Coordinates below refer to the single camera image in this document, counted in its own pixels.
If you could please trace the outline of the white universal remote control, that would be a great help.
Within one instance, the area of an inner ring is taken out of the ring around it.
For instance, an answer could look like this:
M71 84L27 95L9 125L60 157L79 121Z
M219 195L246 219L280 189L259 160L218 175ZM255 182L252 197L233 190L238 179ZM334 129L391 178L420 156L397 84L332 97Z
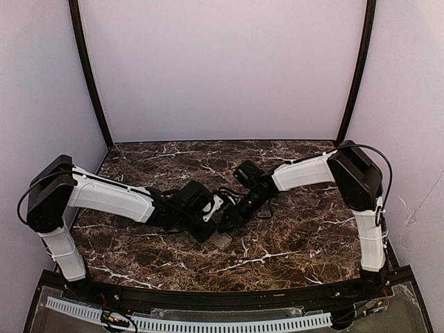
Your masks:
M209 238L209 241L213 243L218 249L225 249L232 243L232 237L223 232L219 233L217 230Z

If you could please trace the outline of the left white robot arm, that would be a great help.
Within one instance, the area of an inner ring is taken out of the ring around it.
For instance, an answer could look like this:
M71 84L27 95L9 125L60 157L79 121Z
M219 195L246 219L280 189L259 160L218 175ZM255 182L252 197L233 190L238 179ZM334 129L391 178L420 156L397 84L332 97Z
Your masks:
M65 225L68 207L122 216L165 232L185 231L203 243L216 231L212 216L223 206L218 194L196 181L168 191L134 187L89 173L68 155L58 156L31 181L19 199L24 201L26 216L19 220L39 234L69 282L85 279L87 269Z

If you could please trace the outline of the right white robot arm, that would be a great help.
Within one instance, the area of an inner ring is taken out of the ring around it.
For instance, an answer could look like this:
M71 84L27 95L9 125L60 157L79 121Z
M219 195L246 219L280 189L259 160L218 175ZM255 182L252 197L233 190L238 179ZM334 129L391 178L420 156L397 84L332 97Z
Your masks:
M279 193L297 187L333 182L357 222L361 246L361 269L380 271L385 262L384 213L388 192L383 189L381 169L367 156L369 147L351 140L313 157L287 160L263 171L250 160L240 164L235 178L248 190L223 212L219 231L247 224L260 208Z

